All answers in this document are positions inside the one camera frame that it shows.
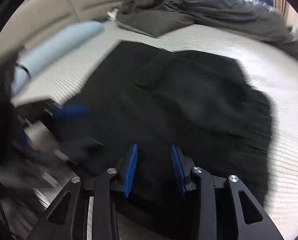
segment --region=beige headboard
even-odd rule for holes
[[[24,45],[28,51],[76,22],[102,17],[122,0],[26,0],[0,33],[0,53]]]

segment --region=brown curtain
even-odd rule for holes
[[[272,0],[273,6],[281,11],[281,15],[287,20],[289,3],[286,0]]]

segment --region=metal screw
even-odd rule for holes
[[[117,170],[115,168],[109,168],[107,170],[107,173],[109,173],[109,174],[115,174],[116,172],[117,172]]]
[[[194,173],[201,173],[202,172],[202,169],[200,167],[194,167],[192,168],[193,172]]]
[[[78,183],[80,181],[80,177],[78,177],[78,176],[74,176],[74,177],[72,177],[72,179],[71,179],[71,182],[72,183]]]
[[[239,180],[238,176],[235,176],[235,175],[230,175],[229,179],[232,182],[237,182]]]

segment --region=light blue pillow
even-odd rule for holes
[[[25,66],[31,76],[34,77],[55,60],[69,53],[72,49],[103,29],[103,25],[97,21],[69,25],[29,51],[17,63]],[[28,74],[22,68],[16,67],[12,93],[14,95],[18,93],[28,81]]]

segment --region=white mattress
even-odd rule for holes
[[[247,82],[263,91],[271,102],[273,136],[265,210],[284,239],[293,240],[298,234],[298,62],[279,49],[201,25],[154,39],[107,22],[102,34],[46,68],[14,98],[14,103],[44,97],[64,103],[79,93],[119,40],[141,41],[169,51],[206,51],[238,60]]]

